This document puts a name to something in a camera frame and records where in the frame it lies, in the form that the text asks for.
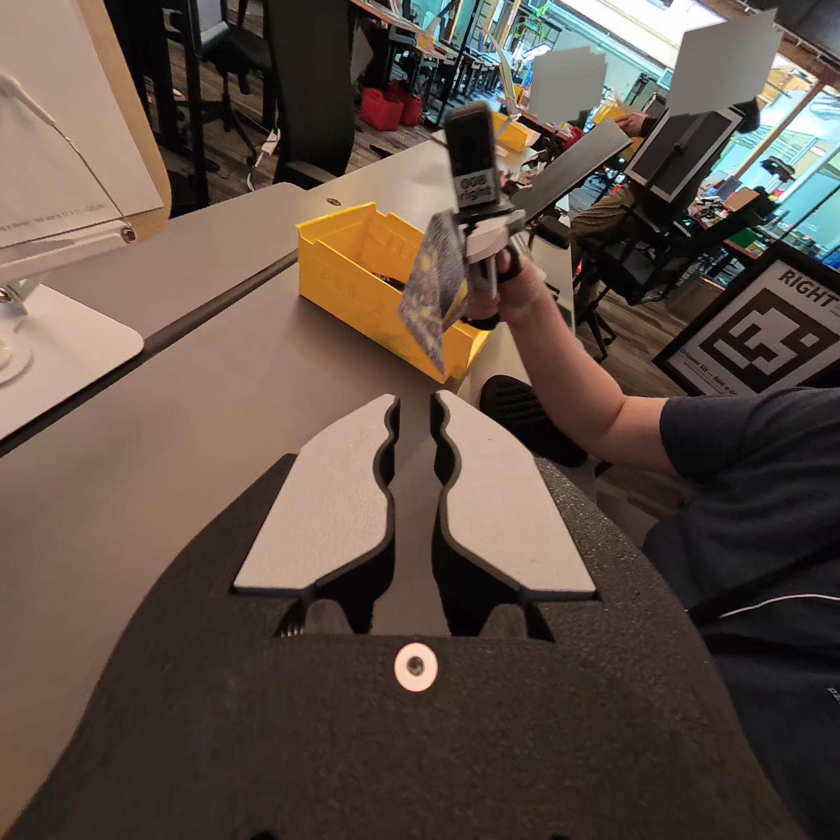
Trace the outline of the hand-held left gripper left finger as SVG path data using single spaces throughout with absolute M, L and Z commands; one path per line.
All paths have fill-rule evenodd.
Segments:
M 236 578 L 236 592 L 303 596 L 381 555 L 394 533 L 390 485 L 400 399 L 383 394 L 298 452 Z

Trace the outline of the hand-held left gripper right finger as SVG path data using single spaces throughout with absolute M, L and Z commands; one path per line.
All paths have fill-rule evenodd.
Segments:
M 458 396 L 430 398 L 444 544 L 526 601 L 590 600 L 595 583 L 532 453 Z

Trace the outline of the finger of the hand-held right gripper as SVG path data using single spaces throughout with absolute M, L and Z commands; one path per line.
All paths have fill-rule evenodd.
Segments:
M 467 234 L 465 271 L 470 292 L 497 296 L 497 254 L 509 243 L 509 227 L 504 218 L 488 218 Z

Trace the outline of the yellow plastic bin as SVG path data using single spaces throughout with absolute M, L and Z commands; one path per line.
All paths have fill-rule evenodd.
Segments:
M 533 145 L 539 139 L 539 132 L 533 131 L 521 121 L 521 116 L 493 112 L 493 131 L 496 142 L 513 152 L 522 152 Z
M 402 292 L 392 283 L 410 275 L 424 234 L 375 203 L 345 208 L 297 226 L 299 293 L 356 332 L 438 383 L 461 378 L 490 332 L 457 322 L 444 334 L 439 372 L 397 316 Z

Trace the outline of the person's right forearm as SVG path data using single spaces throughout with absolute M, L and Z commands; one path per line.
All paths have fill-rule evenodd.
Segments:
M 589 455 L 674 476 L 660 432 L 667 400 L 625 394 L 580 345 L 549 295 L 506 322 L 543 410 Z

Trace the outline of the person's right hand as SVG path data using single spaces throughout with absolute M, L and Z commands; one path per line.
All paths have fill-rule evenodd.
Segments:
M 495 263 L 496 294 L 474 291 L 461 318 L 477 329 L 493 329 L 499 322 L 513 324 L 536 302 L 550 297 L 544 273 L 511 245 L 495 255 Z

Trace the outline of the red storage bin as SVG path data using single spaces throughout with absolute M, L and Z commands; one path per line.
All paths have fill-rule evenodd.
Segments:
M 362 90 L 360 120 L 380 132 L 393 132 L 402 124 L 403 100 L 392 91 L 366 87 Z
M 400 105 L 399 125 L 414 127 L 420 122 L 424 100 L 397 79 L 392 79 L 385 93 L 385 98 L 394 106 Z

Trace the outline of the black wrist rest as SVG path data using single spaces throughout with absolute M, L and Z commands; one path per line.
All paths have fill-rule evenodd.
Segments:
M 514 377 L 491 376 L 480 390 L 479 410 L 536 456 L 573 469 L 588 458 L 552 423 L 533 388 Z

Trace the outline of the black tilted board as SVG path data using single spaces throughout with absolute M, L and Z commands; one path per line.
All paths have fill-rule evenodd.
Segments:
M 601 165 L 622 153 L 632 139 L 613 120 L 605 120 L 581 136 L 557 159 L 546 165 L 511 199 L 524 213 L 525 224 L 541 216 L 562 196 L 584 182 Z

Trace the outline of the black office chair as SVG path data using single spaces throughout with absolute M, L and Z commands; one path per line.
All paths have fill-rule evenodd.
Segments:
M 697 236 L 672 224 L 657 230 L 638 211 L 626 210 L 621 228 L 638 217 L 638 231 L 602 246 L 597 241 L 581 241 L 583 259 L 574 280 L 574 320 L 587 327 L 599 352 L 599 362 L 608 356 L 607 346 L 616 334 L 603 320 L 600 305 L 608 292 L 629 306 L 660 301 L 685 273 L 697 249 Z

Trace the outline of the tall black chair back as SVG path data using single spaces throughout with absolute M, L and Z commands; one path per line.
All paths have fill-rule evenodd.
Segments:
M 355 135 L 347 5 L 264 2 L 280 133 L 274 183 L 311 190 L 347 169 Z

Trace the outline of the white framed black panel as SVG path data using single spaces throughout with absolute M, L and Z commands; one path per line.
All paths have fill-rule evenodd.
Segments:
M 665 111 L 627 166 L 626 178 L 672 204 L 742 118 L 735 108 L 679 115 Z

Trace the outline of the black framed marker sign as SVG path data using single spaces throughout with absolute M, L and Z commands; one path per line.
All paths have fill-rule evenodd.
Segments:
M 838 387 L 838 270 L 773 244 L 653 364 L 691 396 Z

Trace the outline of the wooden document stand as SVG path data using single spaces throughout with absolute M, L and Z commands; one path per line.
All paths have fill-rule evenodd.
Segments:
M 49 283 L 153 236 L 139 240 L 121 219 L 21 246 L 1 244 L 2 442 L 141 353 L 136 331 Z

